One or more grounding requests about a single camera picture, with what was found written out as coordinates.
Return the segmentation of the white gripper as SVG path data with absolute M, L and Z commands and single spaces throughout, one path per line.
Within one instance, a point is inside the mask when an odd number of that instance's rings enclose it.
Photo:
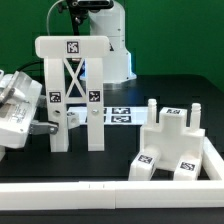
M 57 123 L 33 120 L 37 106 L 47 107 L 41 90 L 42 85 L 24 72 L 16 71 L 0 78 L 1 146 L 22 148 L 29 133 L 55 135 L 58 132 Z

